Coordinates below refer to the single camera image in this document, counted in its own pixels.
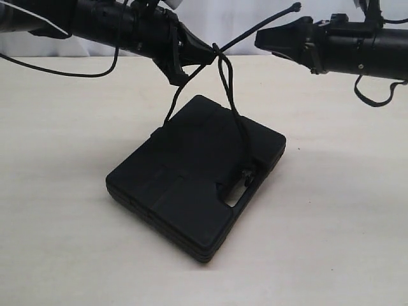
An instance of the black battery pack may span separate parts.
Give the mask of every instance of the black battery pack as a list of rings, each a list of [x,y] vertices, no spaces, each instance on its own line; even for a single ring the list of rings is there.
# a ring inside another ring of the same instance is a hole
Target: black battery pack
[[[242,137],[232,111],[196,96],[106,178],[111,196],[194,259],[208,263],[273,170],[286,138],[242,117],[254,173],[238,201]]]

